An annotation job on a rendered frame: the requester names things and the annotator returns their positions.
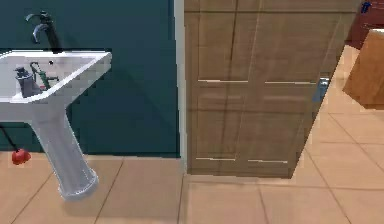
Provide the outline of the dark red door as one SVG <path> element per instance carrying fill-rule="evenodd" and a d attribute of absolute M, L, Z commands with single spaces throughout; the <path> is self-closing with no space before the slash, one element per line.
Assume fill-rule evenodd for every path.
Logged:
<path fill-rule="evenodd" d="M 372 5 L 366 13 L 361 13 L 362 3 Z M 361 49 L 370 29 L 384 29 L 384 0 L 363 0 L 352 23 L 345 44 Z"/>

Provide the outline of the dark metal faucet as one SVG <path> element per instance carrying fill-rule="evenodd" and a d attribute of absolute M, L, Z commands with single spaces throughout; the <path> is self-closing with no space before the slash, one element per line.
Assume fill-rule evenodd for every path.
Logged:
<path fill-rule="evenodd" d="M 47 36 L 51 51 L 54 54 L 62 53 L 63 48 L 56 33 L 52 16 L 48 12 L 42 10 L 39 14 L 28 14 L 25 17 L 25 21 L 29 22 L 32 18 L 38 18 L 40 20 L 40 23 L 35 26 L 32 32 L 33 42 L 35 44 L 39 44 L 39 33 L 44 31 Z"/>

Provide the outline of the brown wooden cabinet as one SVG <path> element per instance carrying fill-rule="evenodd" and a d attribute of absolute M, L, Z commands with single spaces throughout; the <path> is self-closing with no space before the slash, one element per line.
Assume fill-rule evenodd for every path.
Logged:
<path fill-rule="evenodd" d="M 384 29 L 371 29 L 343 91 L 366 109 L 384 110 Z"/>

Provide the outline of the red plunger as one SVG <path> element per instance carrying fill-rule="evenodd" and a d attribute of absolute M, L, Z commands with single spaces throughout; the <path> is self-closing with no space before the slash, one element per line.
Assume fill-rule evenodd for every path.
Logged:
<path fill-rule="evenodd" d="M 23 148 L 18 148 L 2 125 L 0 125 L 0 130 L 2 131 L 3 135 L 5 136 L 8 143 L 11 145 L 13 149 L 13 152 L 11 155 L 12 163 L 14 165 L 21 165 L 29 161 L 31 159 L 31 154 Z"/>

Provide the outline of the brown wooden door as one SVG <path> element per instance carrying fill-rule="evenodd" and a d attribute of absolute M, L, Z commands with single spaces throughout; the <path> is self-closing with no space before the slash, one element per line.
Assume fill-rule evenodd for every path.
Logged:
<path fill-rule="evenodd" d="M 187 169 L 289 178 L 363 0 L 184 0 Z"/>

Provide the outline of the white pedestal sink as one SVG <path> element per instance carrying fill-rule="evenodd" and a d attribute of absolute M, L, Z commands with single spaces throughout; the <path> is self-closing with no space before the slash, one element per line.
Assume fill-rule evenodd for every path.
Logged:
<path fill-rule="evenodd" d="M 23 122 L 31 126 L 58 179 L 65 200 L 81 200 L 91 195 L 98 176 L 84 160 L 81 148 L 67 118 L 66 109 L 111 68 L 107 51 L 11 50 L 0 54 L 0 122 Z M 38 62 L 48 76 L 51 88 L 24 98 L 16 79 L 17 67 Z"/>

